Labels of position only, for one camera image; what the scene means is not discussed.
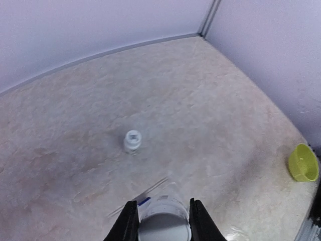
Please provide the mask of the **green plastic bowl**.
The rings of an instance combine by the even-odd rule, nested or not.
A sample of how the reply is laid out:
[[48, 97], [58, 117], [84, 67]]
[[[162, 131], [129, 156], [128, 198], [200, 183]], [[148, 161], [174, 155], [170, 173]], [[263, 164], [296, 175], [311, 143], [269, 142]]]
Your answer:
[[318, 160], [306, 144], [298, 144], [288, 158], [288, 170], [297, 182], [314, 182], [319, 176]]

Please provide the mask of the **white pill bottle with cap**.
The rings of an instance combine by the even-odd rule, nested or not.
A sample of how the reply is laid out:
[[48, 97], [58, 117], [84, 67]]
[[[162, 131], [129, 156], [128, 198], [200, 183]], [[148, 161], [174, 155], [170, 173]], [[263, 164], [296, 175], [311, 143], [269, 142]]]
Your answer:
[[153, 197], [141, 215], [137, 238], [146, 241], [190, 241], [189, 213], [181, 199], [173, 194]]

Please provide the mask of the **right aluminium frame post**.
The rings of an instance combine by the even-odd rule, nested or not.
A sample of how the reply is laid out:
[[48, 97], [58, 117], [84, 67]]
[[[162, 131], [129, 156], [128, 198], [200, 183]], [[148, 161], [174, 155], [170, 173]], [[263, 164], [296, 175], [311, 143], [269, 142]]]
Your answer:
[[211, 23], [213, 22], [213, 19], [216, 15], [216, 12], [220, 6], [221, 0], [212, 0], [209, 9], [207, 10], [207, 13], [205, 14], [204, 19], [201, 22], [201, 25], [198, 30], [198, 35], [202, 38], [205, 38], [209, 28], [211, 26]]

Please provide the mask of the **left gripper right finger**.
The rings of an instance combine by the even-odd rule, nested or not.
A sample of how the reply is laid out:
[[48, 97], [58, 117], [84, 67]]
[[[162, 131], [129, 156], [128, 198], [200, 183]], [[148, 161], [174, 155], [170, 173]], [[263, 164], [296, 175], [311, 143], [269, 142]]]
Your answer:
[[190, 199], [189, 224], [193, 241], [226, 241], [200, 200]]

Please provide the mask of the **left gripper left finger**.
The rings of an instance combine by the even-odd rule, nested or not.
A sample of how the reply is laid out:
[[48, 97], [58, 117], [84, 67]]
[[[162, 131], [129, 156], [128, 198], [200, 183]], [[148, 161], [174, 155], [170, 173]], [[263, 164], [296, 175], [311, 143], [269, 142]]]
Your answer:
[[104, 241], [136, 241], [138, 228], [137, 201], [128, 201]]

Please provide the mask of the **clear plastic pill organizer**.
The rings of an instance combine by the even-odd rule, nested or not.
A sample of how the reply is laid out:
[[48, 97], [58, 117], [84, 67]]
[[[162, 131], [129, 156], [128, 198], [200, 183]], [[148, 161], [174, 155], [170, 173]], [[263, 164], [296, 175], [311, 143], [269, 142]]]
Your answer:
[[131, 201], [136, 201], [138, 206], [142, 206], [144, 203], [146, 203], [148, 200], [150, 200], [154, 195], [159, 193], [163, 188], [165, 188], [170, 182], [170, 179], [168, 176], [160, 179], [158, 182], [153, 184], [151, 187], [146, 189], [143, 193], [136, 196]]

